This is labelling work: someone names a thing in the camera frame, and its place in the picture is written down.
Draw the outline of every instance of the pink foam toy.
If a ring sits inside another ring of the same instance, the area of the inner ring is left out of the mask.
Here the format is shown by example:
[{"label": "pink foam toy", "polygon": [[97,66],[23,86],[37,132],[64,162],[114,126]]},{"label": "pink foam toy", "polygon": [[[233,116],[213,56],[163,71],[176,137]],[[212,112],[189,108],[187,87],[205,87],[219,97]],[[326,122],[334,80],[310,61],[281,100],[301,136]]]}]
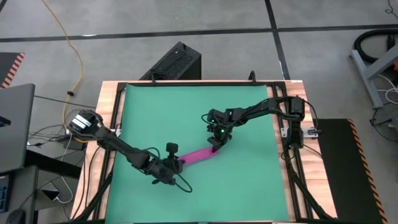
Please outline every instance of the pink foam toy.
[{"label": "pink foam toy", "polygon": [[219,150],[217,150],[216,152],[212,152],[211,150],[213,149],[213,147],[207,147],[204,149],[199,149],[196,150],[194,152],[191,152],[189,154],[183,155],[178,157],[180,160],[185,161],[184,165],[189,165],[189,164],[193,164],[196,163],[198,161],[204,160],[204,159],[210,159],[213,156],[218,155],[218,153],[220,152]]}]

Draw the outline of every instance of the wooden frame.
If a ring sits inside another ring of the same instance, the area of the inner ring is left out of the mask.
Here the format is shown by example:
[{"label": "wooden frame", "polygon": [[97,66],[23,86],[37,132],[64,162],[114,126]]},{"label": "wooden frame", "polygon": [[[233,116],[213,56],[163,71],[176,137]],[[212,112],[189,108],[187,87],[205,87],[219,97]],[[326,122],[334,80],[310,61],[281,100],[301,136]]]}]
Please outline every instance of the wooden frame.
[{"label": "wooden frame", "polygon": [[[98,104],[96,108],[96,112],[99,113],[103,117],[103,122],[106,126],[109,127],[110,122],[111,122],[111,117],[113,113],[113,107],[114,107],[114,101],[116,97],[116,90],[118,87],[118,83],[137,83],[137,84],[143,84],[143,83],[151,83],[151,81],[105,81],[102,84],[101,87],[101,92],[99,94],[98,98]],[[225,83],[230,83],[230,84],[236,84],[236,83],[250,83],[252,81],[250,80],[159,80],[157,83],[219,83],[219,82],[225,82]],[[284,82],[286,86],[286,92],[288,95],[292,96],[299,96],[303,99],[307,99],[307,96],[305,94],[304,90],[304,85],[302,81],[294,81],[294,80],[289,80],[289,81],[280,81],[280,80],[262,80],[259,82]],[[267,89],[269,97],[272,97],[272,88],[268,87]],[[123,112],[123,103],[124,103],[124,93],[121,95],[120,98],[120,104],[118,108],[118,115],[116,118],[116,122],[120,123],[121,120],[121,115]],[[278,148],[278,153],[279,155],[283,151],[282,147],[282,141],[280,138],[280,130],[279,130],[279,125],[278,125],[278,120],[276,116],[272,116],[272,120],[274,123],[274,129],[275,129],[275,140],[277,143],[277,148]],[[305,107],[305,119],[302,122],[302,127],[303,128],[310,128],[313,126],[312,122],[312,116],[310,112],[310,108],[308,105]],[[320,153],[319,145],[317,140],[311,140],[311,139],[305,139],[304,141],[305,145],[310,146],[311,148],[315,149]],[[86,182],[88,181],[88,165],[90,164],[90,161],[93,159],[92,162],[92,168],[91,168],[91,177],[90,177],[90,189],[88,189],[88,194],[86,194],[87,191],[87,184],[84,186],[84,191],[83,191],[83,175],[80,175],[80,180],[79,180],[79,185],[76,190],[76,199],[73,204],[73,209],[72,209],[72,214],[74,214],[78,208],[78,204],[80,203],[80,199],[83,199],[83,205],[80,206],[77,216],[84,210],[85,205],[84,201],[85,198],[88,197],[88,201],[90,201],[95,193],[98,190],[98,184],[100,182],[100,175],[101,175],[101,170],[102,170],[102,165],[104,161],[104,151],[99,150],[95,157],[93,158],[93,154],[97,148],[97,145],[95,142],[89,142],[86,150],[86,165],[85,165],[85,172],[86,172]],[[311,150],[308,150],[306,148],[303,148],[300,150],[300,155],[301,155],[301,160],[302,160],[302,166],[303,166],[303,171],[305,174],[305,180],[307,183],[307,189],[310,191],[310,193],[313,195],[315,200],[323,207],[323,209],[331,216],[336,217],[336,210],[335,206],[333,204],[333,199],[331,197],[331,192],[328,184],[328,179],[326,176],[326,171],[325,167],[323,165],[322,159],[312,152]],[[109,159],[109,164],[108,164],[108,172],[110,171],[110,168],[113,164],[114,161],[114,153],[111,154],[111,157]],[[285,197],[286,197],[286,203],[287,203],[287,208],[288,208],[288,213],[289,213],[289,221],[294,221],[295,220],[295,213],[293,210],[293,204],[292,204],[292,196],[290,193],[290,187],[289,187],[289,181],[288,181],[288,176],[286,172],[286,166],[285,166],[285,161],[282,159],[279,159],[280,166],[282,169],[282,178],[284,181],[284,189],[285,189]],[[298,204],[300,207],[300,214],[302,217],[306,217],[305,213],[305,205],[303,201],[302,194],[300,190],[296,187],[297,195],[298,195]],[[109,194],[109,188],[108,190],[104,193],[101,205],[100,205],[100,210],[99,210],[99,217],[98,218],[104,218],[105,217],[105,211],[106,211],[106,204],[108,202],[108,194]]]}]

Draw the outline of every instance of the orange and black striped tape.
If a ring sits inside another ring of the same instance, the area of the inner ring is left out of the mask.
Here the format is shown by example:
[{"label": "orange and black striped tape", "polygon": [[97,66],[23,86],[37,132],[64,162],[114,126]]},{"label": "orange and black striped tape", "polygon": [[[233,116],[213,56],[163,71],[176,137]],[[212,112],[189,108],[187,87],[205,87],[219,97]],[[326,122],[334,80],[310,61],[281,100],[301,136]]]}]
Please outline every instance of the orange and black striped tape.
[{"label": "orange and black striped tape", "polygon": [[365,168],[365,173],[368,176],[369,185],[371,186],[371,189],[373,191],[374,200],[376,201],[376,205],[379,208],[379,213],[380,213],[380,216],[381,216],[381,220],[382,220],[383,224],[387,224],[388,223],[387,222],[387,217],[386,217],[386,214],[384,213],[383,206],[382,206],[380,198],[379,198],[379,194],[377,193],[377,190],[376,190],[376,186],[374,185],[373,178],[372,178],[372,175],[371,175],[371,171],[369,170],[368,162],[366,161],[365,153],[363,152],[363,148],[362,148],[361,142],[359,141],[359,136],[358,136],[358,133],[356,132],[354,122],[351,119],[348,119],[348,122],[351,125],[351,130],[352,130],[352,132],[354,134],[354,138],[355,138],[355,141],[356,141],[356,146],[358,147],[358,151],[359,151],[359,153],[361,155],[363,167]]},{"label": "orange and black striped tape", "polygon": [[10,71],[7,74],[6,79],[1,84],[0,88],[8,88],[11,85],[11,81],[14,79],[17,74],[17,70],[22,63],[22,60],[25,57],[25,53],[20,53],[17,58],[15,58],[14,63],[12,64]]}]

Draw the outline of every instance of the green tabletop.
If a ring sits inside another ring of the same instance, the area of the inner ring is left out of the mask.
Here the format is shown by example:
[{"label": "green tabletop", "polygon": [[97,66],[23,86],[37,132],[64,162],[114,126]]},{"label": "green tabletop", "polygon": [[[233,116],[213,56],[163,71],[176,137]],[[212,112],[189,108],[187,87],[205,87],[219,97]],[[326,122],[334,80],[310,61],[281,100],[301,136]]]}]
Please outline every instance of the green tabletop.
[{"label": "green tabletop", "polygon": [[[209,147],[201,115],[210,109],[248,107],[267,98],[266,86],[127,86],[121,138],[167,156]],[[106,223],[289,220],[271,116],[234,128],[233,138],[212,159],[188,166],[193,188],[156,184],[117,154]]]}]

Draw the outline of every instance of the gray concrete floor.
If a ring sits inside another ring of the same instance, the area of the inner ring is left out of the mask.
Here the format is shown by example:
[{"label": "gray concrete floor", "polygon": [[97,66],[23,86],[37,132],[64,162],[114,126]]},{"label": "gray concrete floor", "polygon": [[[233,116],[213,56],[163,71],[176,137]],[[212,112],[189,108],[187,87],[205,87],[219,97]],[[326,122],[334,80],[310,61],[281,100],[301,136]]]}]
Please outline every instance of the gray concrete floor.
[{"label": "gray concrete floor", "polygon": [[[395,24],[380,0],[271,0],[278,27]],[[398,10],[398,4],[392,0]],[[49,0],[70,35],[160,32],[175,30],[270,28],[263,0]],[[41,1],[8,1],[0,13],[0,38],[60,36],[62,31]],[[366,30],[280,33],[291,79],[303,80],[307,96],[321,118],[351,118],[357,125],[371,172],[390,223],[398,223],[397,143],[378,136],[369,125],[372,105],[359,73],[348,58],[355,38]],[[176,42],[202,53],[203,79],[281,79],[271,33],[220,34],[131,39],[74,40],[85,64],[85,76],[75,103],[96,105],[103,80],[140,78]],[[378,56],[385,38],[366,41]],[[34,83],[36,94],[63,100],[78,79],[79,64],[64,41],[0,43],[0,52],[25,52],[12,85]],[[388,86],[380,81],[380,86]],[[35,99],[31,131],[61,123],[62,104]],[[396,109],[389,105],[385,110]],[[398,135],[388,128],[391,138]],[[47,144],[34,149],[51,157],[63,147]],[[81,154],[67,160],[76,162]],[[40,174],[40,182],[51,174]],[[67,180],[76,190],[77,181]],[[61,198],[69,193],[62,182]],[[66,207],[69,213],[72,205]],[[42,210],[39,223],[65,221],[62,207]]]}]

